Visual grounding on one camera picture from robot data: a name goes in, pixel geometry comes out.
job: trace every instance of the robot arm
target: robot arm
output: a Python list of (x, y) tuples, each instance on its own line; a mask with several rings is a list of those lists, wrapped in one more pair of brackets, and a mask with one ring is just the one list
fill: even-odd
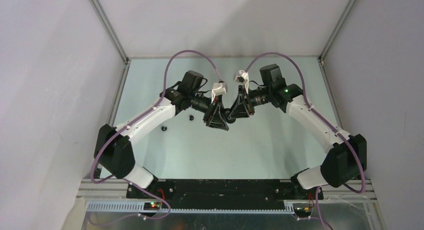
[[(166, 89), (163, 100), (156, 107), (154, 107), (155, 104), (152, 104), (151, 107), (137, 114), (136, 117), (116, 127), (107, 124), (101, 127), (98, 132), (94, 157), (97, 156), (103, 145), (117, 133), (117, 129), (126, 128), (106, 147), (99, 158), (99, 163), (116, 178), (125, 178), (142, 188), (146, 188), (155, 180), (155, 177), (143, 166), (136, 163), (133, 145), (137, 144), (145, 135), (164, 121), (173, 118), (189, 107), (193, 107), (195, 110), (204, 113), (203, 120), (206, 126), (228, 130), (223, 117), (224, 107), (222, 105), (222, 94), (227, 91), (226, 85), (224, 82), (220, 82), (218, 87), (215, 87), (214, 84), (212, 89), (214, 98), (211, 100), (211, 98), (205, 97), (199, 92), (203, 79), (205, 79), (203, 75), (188, 71), (182, 81), (177, 82), (177, 89), (173, 87)], [(146, 111), (150, 112), (144, 118), (132, 126), (128, 125)]]
[[(229, 123), (237, 118), (250, 117), (255, 113), (255, 106), (271, 102), (276, 108), (297, 120), (321, 145), (326, 158), (321, 166), (305, 169), (295, 174), (291, 180), (303, 189), (311, 189), (320, 185), (339, 187), (348, 180), (359, 175), (358, 166), (348, 146), (318, 118), (305, 103), (303, 91), (296, 84), (286, 85), (280, 68), (276, 65), (262, 67), (260, 70), (263, 86), (257, 90), (248, 90), (245, 87), (249, 77), (244, 71), (239, 71), (235, 81), (241, 83), (238, 96), (226, 117)], [(362, 167), (367, 167), (367, 142), (360, 135), (352, 136), (340, 127), (337, 133), (348, 139), (356, 151)]]

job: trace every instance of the light blue table surface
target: light blue table surface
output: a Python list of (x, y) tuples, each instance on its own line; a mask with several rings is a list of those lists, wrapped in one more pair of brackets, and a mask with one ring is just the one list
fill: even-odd
[[(233, 81), (236, 70), (244, 70), (253, 58), (213, 58), (228, 93), (223, 103), (229, 108), (237, 95)], [(302, 70), (308, 98), (328, 120), (336, 123), (327, 89), (315, 57), (294, 57)], [(131, 60), (115, 125), (145, 110), (162, 91), (168, 59)], [(284, 58), (259, 59), (249, 71), (251, 80), (262, 83), (259, 68), (276, 63), (286, 83), (301, 86), (294, 66)], [(188, 70), (203, 74), (210, 90), (217, 76), (210, 63), (202, 58), (173, 60), (167, 87), (183, 78)], [(229, 131), (211, 129), (202, 121), (203, 114), (187, 109), (164, 122), (133, 146), (135, 159), (158, 178), (271, 179), (290, 178), (293, 174), (320, 165), (325, 154), (318, 142), (298, 122), (271, 104), (255, 107), (255, 115), (229, 124)], [(104, 170), (101, 177), (109, 173)]]

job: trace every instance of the white wall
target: white wall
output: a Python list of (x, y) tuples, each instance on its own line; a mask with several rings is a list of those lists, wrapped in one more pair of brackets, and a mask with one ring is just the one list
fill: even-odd
[(88, 0), (0, 0), (0, 228), (60, 229), (123, 67)]
[(422, 229), (424, 0), (359, 0), (325, 69), (389, 229)]
[(100, 0), (125, 52), (317, 56), (349, 0)]

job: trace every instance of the cable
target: cable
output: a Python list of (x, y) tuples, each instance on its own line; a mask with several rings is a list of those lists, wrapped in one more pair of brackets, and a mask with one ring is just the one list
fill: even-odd
[(258, 84), (258, 82), (256, 82), (256, 81), (249, 81), (249, 82), (253, 82), (253, 83), (255, 83), (257, 86), (259, 86), (259, 87), (265, 87), (264, 85), (260, 85), (260, 84)]
[(203, 78), (203, 79), (205, 79), (206, 81), (203, 83), (203, 85), (201, 85), (201, 86), (199, 86), (199, 90), (203, 87), (203, 86), (205, 86), (206, 85), (206, 83), (208, 82), (208, 80), (206, 79), (206, 78)]
[(179, 85), (181, 81), (177, 81), (174, 85), (171, 86), (171, 88), (174, 88), (175, 86)]
[[(302, 72), (301, 72), (301, 70), (300, 70), (300, 68), (299, 68), (299, 66), (296, 64), (296, 62), (294, 62), (290, 57), (288, 57), (288, 56), (286, 56), (286, 55), (284, 55), (284, 54), (282, 54), (282, 53), (279, 53), (279, 52), (266, 52), (266, 53), (263, 53), (263, 54), (260, 54), (260, 55), (258, 55), (258, 56), (256, 56), (253, 60), (252, 60), (252, 62), (248, 65), (248, 67), (246, 68), (246, 70), (245, 70), (245, 72), (247, 73), (248, 71), (249, 71), (249, 69), (252, 67), (252, 65), (259, 59), (259, 58), (261, 58), (261, 57), (263, 57), (263, 56), (267, 56), (267, 55), (278, 55), (278, 56), (281, 56), (281, 57), (284, 57), (284, 58), (286, 58), (288, 61), (290, 61), (293, 65), (294, 65), (294, 67), (296, 68), (296, 70), (297, 70), (297, 72), (299, 73), (299, 76), (300, 76), (300, 81), (301, 81), (301, 83), (302, 83), (302, 90), (303, 90), (303, 99), (304, 99), (304, 101), (305, 101), (305, 103), (306, 103), (306, 105), (307, 105), (307, 107), (308, 108), (310, 108), (310, 110), (319, 118), (319, 119), (321, 119), (333, 132), (334, 132), (334, 134), (336, 134), (338, 137), (340, 137), (340, 139), (347, 145), (347, 147), (349, 148), (349, 150), (350, 150), (350, 152), (352, 153), (352, 155), (353, 155), (353, 157), (354, 157), (354, 159), (355, 159), (355, 162), (356, 162), (356, 164), (357, 164), (357, 166), (358, 166), (358, 169), (359, 169), (359, 174), (360, 174), (360, 179), (361, 179), (361, 188), (360, 188), (360, 190), (356, 190), (356, 189), (353, 189), (352, 187), (350, 187), (349, 185), (347, 185), (347, 184), (343, 184), (345, 187), (347, 187), (348, 189), (350, 189), (351, 191), (353, 191), (353, 192), (355, 192), (355, 193), (358, 193), (358, 194), (360, 194), (360, 193), (363, 193), (363, 192), (365, 192), (365, 176), (364, 176), (364, 170), (363, 170), (363, 168), (362, 168), (362, 165), (361, 165), (361, 161), (359, 160), (359, 157), (358, 157), (358, 155), (357, 155), (357, 153), (355, 152), (355, 150), (354, 150), (354, 148), (352, 147), (352, 145), (348, 142), (348, 140), (344, 137), (344, 136), (342, 136), (340, 133), (338, 133), (338, 130), (329, 122), (329, 121), (327, 121), (318, 111), (316, 111), (314, 108), (311, 108), (311, 104), (309, 103), (309, 101), (308, 101), (308, 98), (307, 98), (307, 94), (306, 94), (306, 86), (305, 86), (305, 79), (304, 79), (304, 76), (303, 76), (303, 74), (302, 74)], [(315, 193), (315, 201), (316, 201), (316, 207), (317, 207), (317, 209), (318, 209), (318, 214), (319, 214), (319, 219), (320, 219), (320, 221), (321, 221), (321, 224), (322, 224), (322, 226), (324, 227), (324, 229), (326, 229), (326, 225), (325, 225), (325, 220), (322, 218), (322, 216), (321, 216), (321, 212), (320, 212), (320, 207), (318, 206), (318, 190), (321, 188), (321, 186), (319, 186), (319, 187), (317, 187), (317, 189), (316, 189), (316, 193)]]
[(160, 197), (155, 196), (155, 195), (151, 194), (150, 192), (148, 192), (148, 191), (144, 190), (143, 188), (141, 188), (141, 187), (140, 187), (140, 186), (138, 186), (137, 184), (135, 184), (135, 183), (131, 183), (130, 181), (126, 180), (125, 178), (124, 178), (124, 180), (125, 180), (126, 182), (128, 182), (129, 184), (132, 184), (133, 186), (135, 186), (136, 188), (138, 188), (138, 189), (139, 189), (140, 191), (142, 191), (144, 194), (147, 194), (147, 195), (149, 195), (149, 196), (151, 196), (151, 197), (153, 197), (153, 198), (156, 198), (156, 199), (160, 200), (161, 202), (165, 203), (165, 205), (168, 207), (168, 211), (165, 213), (165, 215), (157, 216), (157, 217), (155, 217), (155, 216), (146, 216), (146, 215), (143, 215), (143, 214), (141, 214), (141, 213), (130, 213), (130, 214), (128, 214), (128, 215), (122, 216), (122, 217), (120, 217), (120, 218), (118, 218), (118, 219), (115, 219), (115, 220), (113, 220), (113, 221), (111, 221), (111, 222), (107, 222), (107, 223), (94, 223), (94, 222), (92, 222), (92, 221), (91, 221), (91, 215), (90, 215), (90, 216), (88, 216), (88, 222), (89, 222), (91, 225), (93, 225), (93, 226), (99, 226), (99, 227), (109, 226), (109, 225), (115, 224), (115, 223), (117, 223), (118, 221), (123, 220), (123, 219), (125, 219), (125, 218), (127, 218), (127, 217), (131, 217), (131, 216), (143, 216), (143, 218), (144, 218), (144, 219), (161, 219), (161, 218), (164, 218), (164, 217), (168, 216), (168, 215), (171, 213), (171, 206), (170, 206), (170, 204), (169, 204), (167, 201), (165, 201), (165, 197), (164, 197), (163, 192), (162, 192), (162, 196), (163, 196), (163, 198), (160, 198)]
[[(294, 218), (296, 218), (298, 221), (299, 220), (310, 220), (310, 219), (315, 219), (315, 220), (319, 220), (319, 217), (316, 216), (311, 216), (311, 217), (298, 217), (296, 214), (292, 215)], [(333, 227), (330, 225), (330, 223), (328, 223), (327, 221), (324, 220), (324, 223), (331, 229), (334, 230)]]
[(312, 194), (311, 194), (311, 193), (309, 193), (309, 196), (310, 196), (310, 199), (311, 199), (311, 201), (312, 201), (312, 206), (311, 206), (311, 208), (314, 208), (314, 206), (315, 206), (315, 203), (314, 203), (314, 197), (312, 197)]
[[(221, 79), (221, 75), (220, 75), (220, 73), (219, 73), (219, 71), (218, 71), (218, 69), (217, 69), (217, 66), (215, 65), (215, 63), (213, 63), (213, 61), (208, 57), (208, 56), (206, 56), (205, 54), (203, 54), (203, 53), (201, 53), (201, 52), (198, 52), (198, 51), (194, 51), (194, 50), (183, 50), (183, 51), (180, 51), (180, 52), (177, 52), (175, 55), (173, 55), (170, 59), (169, 59), (169, 61), (168, 61), (168, 64), (166, 65), (166, 68), (165, 68), (165, 73), (164, 73), (164, 77), (163, 77), (163, 90), (162, 90), (162, 94), (160, 95), (160, 98), (159, 98), (159, 100), (151, 107), (151, 108), (149, 108), (148, 110), (146, 110), (145, 112), (143, 112), (143, 113), (141, 113), (140, 114), (140, 116), (138, 116), (137, 118), (135, 118), (133, 121), (131, 121), (130, 123), (128, 123), (126, 126), (124, 126), (122, 129), (120, 129), (120, 130), (118, 130), (111, 138), (109, 138), (107, 141), (106, 141), (106, 143), (101, 147), (101, 149), (100, 149), (100, 151), (98, 152), (98, 154), (97, 154), (97, 156), (94, 158), (94, 162), (93, 162), (93, 164), (92, 164), (92, 166), (91, 166), (91, 170), (90, 170), (90, 179), (91, 179), (91, 181), (92, 181), (92, 183), (94, 183), (94, 184), (99, 184), (99, 183), (103, 183), (103, 182), (105, 182), (105, 181), (107, 181), (108, 179), (110, 179), (110, 178), (112, 178), (113, 177), (113, 175), (110, 175), (110, 176), (107, 176), (106, 178), (103, 178), (103, 179), (101, 179), (101, 180), (99, 180), (99, 181), (96, 181), (95, 180), (95, 178), (94, 178), (94, 172), (95, 172), (95, 170), (96, 170), (96, 167), (97, 167), (97, 164), (98, 164), (98, 162), (99, 162), (99, 159), (100, 159), (100, 157), (101, 157), (101, 155), (103, 154), (103, 152), (106, 150), (106, 148), (107, 148), (107, 146), (109, 146), (109, 144), (117, 137), (117, 136), (119, 136), (121, 133), (123, 133), (125, 130), (127, 130), (127, 127), (128, 127), (128, 129), (132, 126), (132, 125), (134, 125), (134, 124), (136, 124), (138, 121), (140, 121), (141, 119), (143, 119), (144, 117), (146, 117), (150, 112), (152, 112), (153, 111), (153, 108), (154, 107), (157, 107), (161, 102), (162, 102), (162, 100), (164, 99), (164, 97), (165, 97), (165, 91), (166, 91), (166, 88), (167, 88), (167, 75), (168, 75), (168, 69), (169, 69), (169, 67), (170, 67), (170, 64), (171, 64), (171, 62), (172, 62), (172, 60), (175, 58), (175, 57), (177, 57), (178, 55), (180, 55), (180, 54), (182, 54), (182, 53), (195, 53), (195, 54), (198, 54), (198, 55), (200, 55), (200, 56), (203, 56), (204, 58), (206, 58), (211, 64), (212, 64), (212, 66), (213, 66), (213, 69), (215, 70), (215, 72), (216, 72), (216, 76), (218, 77), (218, 81), (221, 81), (222, 79)], [(169, 213), (171, 212), (171, 206), (169, 205), (169, 203), (167, 202), (167, 201), (165, 201), (164, 199), (161, 199), (161, 198), (159, 198), (159, 197), (157, 197), (157, 196), (155, 196), (155, 195), (153, 195), (153, 194), (151, 194), (150, 192), (148, 192), (148, 191), (146, 191), (146, 190), (144, 190), (143, 188), (141, 188), (140, 186), (138, 186), (138, 185), (136, 185), (136, 184), (134, 184), (134, 183), (131, 183), (130, 181), (128, 181), (128, 180), (126, 180), (125, 178), (124, 178), (124, 180), (125, 181), (127, 181), (128, 183), (130, 183), (130, 184), (133, 184), (134, 186), (136, 186), (140, 191), (142, 191), (142, 192), (144, 192), (145, 194), (147, 194), (147, 195), (149, 195), (149, 196), (151, 196), (151, 197), (154, 197), (154, 198), (156, 198), (156, 199), (159, 199), (159, 200), (161, 200), (163, 203), (165, 203), (165, 205), (167, 205), (167, 207), (168, 207), (168, 212), (165, 214), (165, 215), (163, 215), (163, 216), (160, 216), (160, 217), (149, 217), (149, 216), (144, 216), (144, 218), (148, 218), (148, 219), (160, 219), (160, 218), (164, 218), (164, 217), (166, 217), (166, 216), (168, 216), (169, 215)], [(116, 222), (118, 222), (118, 221), (120, 221), (120, 220), (122, 220), (122, 219), (124, 219), (124, 218), (127, 218), (127, 217), (130, 217), (130, 216), (140, 216), (141, 214), (140, 213), (132, 213), (132, 214), (128, 214), (128, 215), (126, 215), (126, 216), (123, 216), (123, 217), (121, 217), (121, 218), (119, 218), (119, 219), (116, 219), (116, 220), (114, 220), (114, 221), (112, 221), (112, 222), (109, 222), (109, 223), (104, 223), (104, 224), (100, 224), (100, 225), (97, 225), (97, 226), (106, 226), (106, 225), (110, 225), (110, 224), (114, 224), (114, 223), (116, 223)]]

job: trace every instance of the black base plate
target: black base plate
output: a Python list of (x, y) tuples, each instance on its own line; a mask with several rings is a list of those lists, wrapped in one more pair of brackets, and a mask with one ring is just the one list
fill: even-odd
[[(316, 188), (299, 190), (290, 181), (267, 180), (199, 180), (160, 179), (148, 191), (162, 197), (172, 208), (222, 210), (284, 209), (283, 200), (308, 199)], [(128, 186), (127, 198), (150, 199), (133, 185)], [(323, 199), (321, 192), (318, 199)]]

